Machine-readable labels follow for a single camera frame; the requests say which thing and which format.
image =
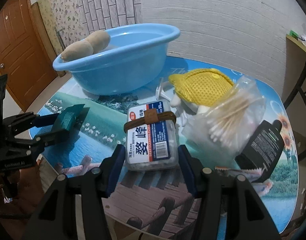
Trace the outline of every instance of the table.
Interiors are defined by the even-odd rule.
[[[297,39],[295,39],[294,37],[290,36],[290,35],[286,35],[286,38],[288,40],[290,40],[291,42],[293,42],[294,44],[296,44],[300,49],[302,49],[305,53],[306,53],[306,46],[304,46],[304,44],[302,44],[300,41],[298,41]],[[300,94],[302,100],[304,101],[304,104],[306,106],[306,91],[304,92],[302,89],[302,85],[304,83],[306,79],[306,62],[305,62],[305,66],[295,84],[295,87],[293,88],[293,90],[291,91],[291,93],[289,94],[289,96],[286,98],[285,102],[284,102],[284,107],[285,109],[287,109],[287,107],[290,105],[290,103],[293,101],[293,99],[295,98],[295,96],[297,95],[297,93]],[[306,149],[298,156],[298,161],[303,160],[304,158],[306,158]]]
[[[126,122],[128,106],[156,100],[155,89],[160,77],[171,73],[185,73],[196,68],[216,68],[234,82],[242,73],[217,65],[167,57],[161,74],[148,85],[133,93],[116,96],[95,96],[82,90],[77,82],[70,79],[39,111],[40,115],[61,112],[74,104],[85,104],[87,112],[77,120],[70,140],[46,148],[43,155],[58,171],[68,174],[83,174],[98,165],[113,153],[116,144],[125,142],[123,125]],[[264,119],[273,122],[280,119],[284,124],[283,137],[287,145],[271,176],[274,183],[262,201],[271,214],[279,232],[282,232],[293,214],[298,190],[298,165],[293,132],[289,125],[283,104],[278,94],[267,84],[256,81],[259,90],[267,98]],[[50,129],[32,128],[34,137]],[[179,128],[179,143],[185,144],[185,137]],[[204,166],[213,168],[214,163],[198,149],[188,146],[192,156],[201,160]],[[122,168],[116,190],[110,198],[103,199],[104,211],[115,220],[164,238],[181,237],[190,239],[194,221],[200,207],[200,199],[193,199],[187,192],[179,168],[163,171],[134,172]],[[219,225],[218,239],[224,239],[226,216],[223,214]]]

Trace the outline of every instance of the black bottle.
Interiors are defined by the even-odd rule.
[[[235,157],[235,161],[241,169],[262,168],[262,176],[255,182],[267,180],[283,151],[284,141],[280,135],[282,123],[275,120],[273,124],[262,121],[257,127],[242,153]]]

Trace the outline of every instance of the metal screw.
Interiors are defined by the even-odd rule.
[[[238,179],[239,181],[245,181],[245,180],[246,180],[245,176],[242,175],[242,174],[237,175],[237,179]]]
[[[92,169],[93,174],[99,174],[101,172],[101,169],[99,167],[95,167]]]
[[[212,173],[212,170],[210,168],[203,168],[203,173],[204,174],[211,174]]]
[[[63,181],[65,180],[66,176],[64,174],[60,174],[59,176],[57,176],[57,180],[59,181]]]

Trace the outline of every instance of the brown elastic band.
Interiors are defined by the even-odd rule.
[[[156,123],[156,122],[161,122],[161,121],[166,121],[166,120],[173,121],[175,125],[176,115],[171,111],[157,113],[155,108],[148,109],[144,111],[144,117],[127,122],[124,125],[124,132],[127,133],[129,129],[138,127],[143,124],[151,124],[151,123]]]

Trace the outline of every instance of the plastic bag of cotton swabs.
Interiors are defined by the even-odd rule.
[[[235,158],[261,123],[265,108],[256,81],[242,76],[208,112],[192,116],[182,134],[204,150]]]

